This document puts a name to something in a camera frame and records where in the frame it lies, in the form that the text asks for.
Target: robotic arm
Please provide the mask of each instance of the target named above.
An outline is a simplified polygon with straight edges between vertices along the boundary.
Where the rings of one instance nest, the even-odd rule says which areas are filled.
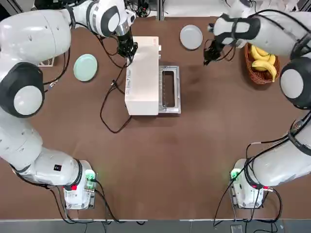
[[[208,27],[215,38],[204,51],[205,65],[217,60],[225,45],[236,46],[245,41],[269,53],[290,56],[291,61],[281,72],[281,91],[295,107],[310,110],[311,14],[264,10],[246,17],[250,9],[247,1],[237,0],[234,6],[230,15],[221,15]],[[310,115],[307,115],[298,121],[282,143],[253,160],[233,182],[233,199],[239,208],[261,206],[264,186],[277,186],[311,172],[309,120]],[[234,177],[247,162],[238,160],[231,175]]]
[[[119,40],[119,55],[132,61],[137,50],[130,26],[135,13],[123,0],[86,0],[63,10],[31,11],[0,22],[0,158],[26,181],[64,186],[67,207],[85,209],[94,196],[95,173],[85,160],[42,147],[24,119],[43,105],[43,73],[37,65],[66,52],[76,22]]]
[[[86,0],[73,8],[30,11],[0,23],[0,107],[16,117],[36,114],[44,101],[40,62],[66,52],[71,43],[69,25],[76,22],[104,37],[115,33],[119,55],[132,61],[137,50],[130,26],[135,13],[123,0]]]

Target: wicker basket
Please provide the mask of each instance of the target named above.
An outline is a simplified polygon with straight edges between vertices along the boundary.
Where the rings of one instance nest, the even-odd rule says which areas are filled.
[[[249,74],[249,77],[253,82],[257,84],[266,84],[272,82],[272,76],[268,71],[258,71],[255,69],[252,69],[252,63],[254,61],[254,58],[252,54],[250,53],[251,50],[251,44],[246,44],[244,49],[245,54],[245,61],[246,61],[246,67]],[[276,79],[280,75],[280,61],[278,57],[276,56],[276,62],[274,63],[274,66],[276,68]]]

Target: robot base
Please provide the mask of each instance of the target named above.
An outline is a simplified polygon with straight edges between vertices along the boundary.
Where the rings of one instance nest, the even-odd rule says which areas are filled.
[[[243,169],[246,159],[239,159],[230,173],[230,180]],[[239,209],[260,208],[263,199],[263,189],[257,190],[250,186],[246,181],[245,174],[242,172],[230,187],[232,204]]]
[[[91,165],[85,161],[80,160],[82,164],[82,177],[76,190],[68,191],[64,189],[64,197],[67,209],[72,210],[86,210],[93,209],[95,202],[95,188],[96,183],[90,179],[96,179],[96,174],[92,170]]]

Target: light green plate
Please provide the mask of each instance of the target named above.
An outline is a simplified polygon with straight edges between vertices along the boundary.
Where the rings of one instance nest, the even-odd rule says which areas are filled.
[[[90,81],[97,71],[97,60],[91,54],[84,54],[80,56],[73,66],[74,76],[82,81]]]

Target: table surface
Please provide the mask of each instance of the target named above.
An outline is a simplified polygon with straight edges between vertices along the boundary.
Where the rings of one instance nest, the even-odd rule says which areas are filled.
[[[112,134],[100,120],[100,107],[119,69],[109,61],[97,39],[84,28],[72,32],[71,60],[67,73],[45,97],[42,110],[30,122],[47,148],[88,160],[98,172],[114,215],[120,219],[213,219],[234,163],[245,156],[248,143],[283,135],[302,112],[281,94],[279,84],[254,86],[247,74],[243,50],[232,62],[203,66],[203,44],[196,51],[184,49],[179,32],[197,25],[204,40],[215,18],[137,19],[134,35],[159,36],[160,64],[180,67],[182,113],[179,117],[134,118],[119,134]],[[110,52],[116,42],[104,41]],[[93,81],[75,79],[72,67],[84,53],[98,60]],[[115,56],[123,65],[124,59]],[[45,80],[62,69],[62,56],[45,68]],[[103,117],[114,129],[127,118],[124,96],[109,96]],[[263,149],[256,147],[250,154]],[[0,163],[0,219],[57,218],[52,195],[21,182],[7,163]],[[283,199],[282,218],[311,218],[306,206],[310,177],[277,187]],[[269,195],[255,218],[274,218],[278,202]],[[73,217],[104,219],[104,204],[97,198],[94,210],[73,212]],[[249,210],[238,211],[238,217]],[[233,218],[226,195],[217,218]]]

